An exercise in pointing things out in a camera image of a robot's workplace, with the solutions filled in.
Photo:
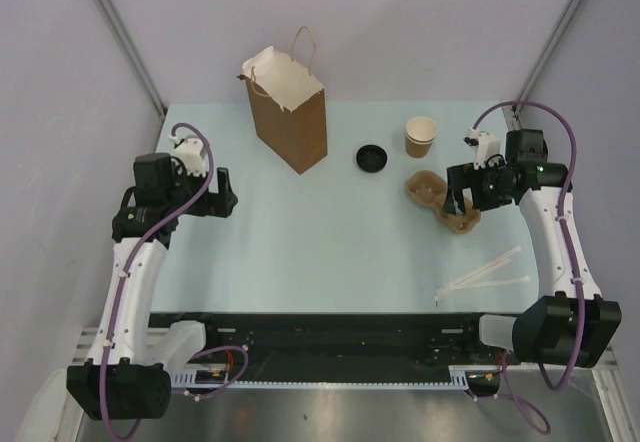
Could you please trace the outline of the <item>brown paper cup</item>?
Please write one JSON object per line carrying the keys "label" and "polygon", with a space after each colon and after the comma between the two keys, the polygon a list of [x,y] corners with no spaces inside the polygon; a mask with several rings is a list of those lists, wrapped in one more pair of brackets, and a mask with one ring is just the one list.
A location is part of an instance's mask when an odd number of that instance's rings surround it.
{"label": "brown paper cup", "polygon": [[414,117],[405,126],[405,150],[413,158],[422,158],[430,150],[438,134],[434,120],[428,117]]}

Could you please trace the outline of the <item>black plastic cup lid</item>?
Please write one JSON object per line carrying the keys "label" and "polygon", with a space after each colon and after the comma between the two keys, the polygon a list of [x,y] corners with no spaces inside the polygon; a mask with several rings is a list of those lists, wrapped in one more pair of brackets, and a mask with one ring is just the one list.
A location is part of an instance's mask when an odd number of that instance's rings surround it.
{"label": "black plastic cup lid", "polygon": [[375,144],[367,144],[357,150],[355,160],[362,171],[377,173],[386,166],[388,155],[382,147]]}

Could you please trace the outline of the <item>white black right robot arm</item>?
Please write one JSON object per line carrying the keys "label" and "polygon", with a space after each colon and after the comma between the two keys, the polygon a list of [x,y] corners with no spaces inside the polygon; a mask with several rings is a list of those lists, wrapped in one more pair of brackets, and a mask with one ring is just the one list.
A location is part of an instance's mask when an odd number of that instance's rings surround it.
{"label": "white black right robot arm", "polygon": [[447,169],[446,214],[488,211],[515,204],[529,230],[539,299],[517,316],[484,315],[463,335],[461,350],[484,363],[497,347],[520,362],[592,368],[622,319],[605,300],[583,255],[573,219],[568,168],[548,160],[539,130],[512,130],[506,139],[470,129],[464,139],[472,162]]}

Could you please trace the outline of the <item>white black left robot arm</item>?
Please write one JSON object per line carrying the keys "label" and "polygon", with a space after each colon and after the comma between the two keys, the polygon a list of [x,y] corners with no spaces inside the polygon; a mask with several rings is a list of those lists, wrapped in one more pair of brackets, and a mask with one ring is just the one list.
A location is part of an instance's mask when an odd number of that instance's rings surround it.
{"label": "white black left robot arm", "polygon": [[188,362],[210,361],[221,349],[220,336],[201,322],[175,322],[155,345],[147,331],[179,216],[229,217],[238,202],[229,172],[201,152],[142,155],[133,173],[112,220],[111,282],[94,342],[85,361],[67,369],[67,390],[92,420],[162,417]]}

